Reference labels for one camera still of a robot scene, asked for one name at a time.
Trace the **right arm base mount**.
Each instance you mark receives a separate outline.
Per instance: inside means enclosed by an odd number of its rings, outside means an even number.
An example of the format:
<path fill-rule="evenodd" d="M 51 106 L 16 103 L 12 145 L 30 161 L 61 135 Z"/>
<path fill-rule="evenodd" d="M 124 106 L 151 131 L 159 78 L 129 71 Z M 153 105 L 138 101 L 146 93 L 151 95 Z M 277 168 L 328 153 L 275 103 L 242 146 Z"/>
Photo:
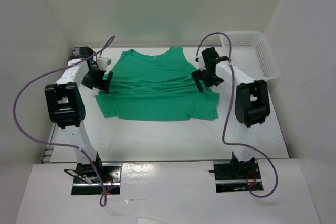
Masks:
<path fill-rule="evenodd" d="M 233 193 L 241 191 L 263 191 L 261 174 L 256 159 L 240 161 L 234 153 L 230 161 L 214 162 L 208 171 L 214 175 L 217 193 Z"/>

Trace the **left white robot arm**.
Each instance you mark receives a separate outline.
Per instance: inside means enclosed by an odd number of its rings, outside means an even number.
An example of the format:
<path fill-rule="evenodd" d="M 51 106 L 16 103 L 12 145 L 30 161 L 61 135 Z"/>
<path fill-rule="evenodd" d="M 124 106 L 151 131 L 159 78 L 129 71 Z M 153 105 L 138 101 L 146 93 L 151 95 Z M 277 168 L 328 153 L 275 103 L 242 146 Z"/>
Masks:
<path fill-rule="evenodd" d="M 106 72 L 110 59 L 88 59 L 93 54 L 90 47 L 75 47 L 68 58 L 69 68 L 54 84 L 45 86 L 44 92 L 51 121 L 63 130 L 70 144 L 76 146 L 79 176 L 98 182 L 104 176 L 104 168 L 84 126 L 86 111 L 79 86 L 96 88 L 108 94 L 113 72 Z"/>

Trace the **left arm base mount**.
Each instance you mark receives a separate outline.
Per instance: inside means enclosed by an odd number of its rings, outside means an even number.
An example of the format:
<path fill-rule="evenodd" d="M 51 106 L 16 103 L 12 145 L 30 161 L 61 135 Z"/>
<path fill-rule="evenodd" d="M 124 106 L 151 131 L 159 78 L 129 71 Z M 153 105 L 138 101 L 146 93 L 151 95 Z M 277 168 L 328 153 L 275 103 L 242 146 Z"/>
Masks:
<path fill-rule="evenodd" d="M 100 175 L 103 185 L 107 191 L 107 195 L 119 195 L 120 183 L 122 175 L 122 164 L 103 163 L 102 174 Z M 102 195 L 103 189 L 101 182 L 95 172 L 92 176 L 80 173 L 78 167 L 76 169 L 64 169 L 64 173 L 73 178 L 72 195 Z"/>

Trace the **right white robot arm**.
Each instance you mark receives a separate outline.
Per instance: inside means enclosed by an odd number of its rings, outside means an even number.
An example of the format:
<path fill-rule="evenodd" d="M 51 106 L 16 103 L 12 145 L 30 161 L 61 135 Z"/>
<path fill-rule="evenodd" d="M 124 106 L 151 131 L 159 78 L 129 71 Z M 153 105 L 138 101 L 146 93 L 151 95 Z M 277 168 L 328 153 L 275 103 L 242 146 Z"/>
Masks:
<path fill-rule="evenodd" d="M 231 94 L 229 108 L 224 122 L 222 142 L 228 146 L 239 146 L 257 150 L 251 144 L 229 143 L 225 140 L 226 130 L 231 112 L 234 111 L 237 121 L 251 130 L 254 125 L 261 125 L 270 115 L 268 87 L 264 80 L 256 80 L 246 75 L 234 66 L 231 56 L 220 56 L 213 47 L 202 51 L 202 56 L 196 61 L 202 61 L 201 67 L 193 71 L 191 76 L 199 90 L 203 93 L 206 88 L 218 86 L 223 82 L 230 84 Z"/>

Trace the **green tank top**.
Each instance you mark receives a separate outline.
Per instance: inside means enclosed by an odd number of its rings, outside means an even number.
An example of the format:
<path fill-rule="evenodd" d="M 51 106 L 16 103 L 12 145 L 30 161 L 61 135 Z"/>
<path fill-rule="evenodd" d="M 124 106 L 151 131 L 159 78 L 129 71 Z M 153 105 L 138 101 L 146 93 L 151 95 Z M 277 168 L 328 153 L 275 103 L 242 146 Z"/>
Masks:
<path fill-rule="evenodd" d="M 171 47 L 155 56 L 124 51 L 112 68 L 109 92 L 96 95 L 105 118 L 140 121 L 213 121 L 218 118 L 219 94 L 199 92 L 183 48 Z"/>

